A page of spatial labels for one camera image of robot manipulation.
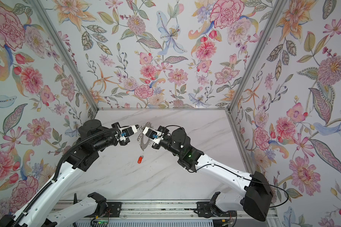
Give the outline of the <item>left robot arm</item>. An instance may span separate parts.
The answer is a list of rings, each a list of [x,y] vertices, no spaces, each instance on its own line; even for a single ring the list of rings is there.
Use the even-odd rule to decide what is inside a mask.
[[[99,158],[100,151],[110,146],[126,146],[138,129],[137,124],[114,123],[107,128],[96,119],[85,122],[78,128],[80,138],[61,157],[54,175],[23,208],[13,215],[4,215],[0,227],[67,227],[84,217],[106,214],[109,211],[107,199],[99,193],[89,194],[58,214],[51,211],[69,187]]]

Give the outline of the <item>red key tag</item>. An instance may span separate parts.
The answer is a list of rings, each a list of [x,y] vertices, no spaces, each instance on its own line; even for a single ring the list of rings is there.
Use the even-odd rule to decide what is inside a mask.
[[[140,157],[138,158],[138,161],[137,161],[137,163],[138,163],[138,164],[141,164],[141,163],[142,163],[142,161],[143,161],[143,158],[144,158],[144,156],[140,156]]]

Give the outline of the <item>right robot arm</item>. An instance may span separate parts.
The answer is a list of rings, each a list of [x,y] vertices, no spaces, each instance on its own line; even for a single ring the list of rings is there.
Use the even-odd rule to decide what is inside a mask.
[[[272,204],[272,189],[260,172],[253,174],[226,166],[191,145],[183,128],[172,133],[165,127],[145,128],[143,135],[152,142],[152,148],[163,148],[178,158],[178,164],[190,173],[204,173],[229,186],[230,193],[216,192],[209,202],[212,211],[243,210],[255,220],[264,222]]]

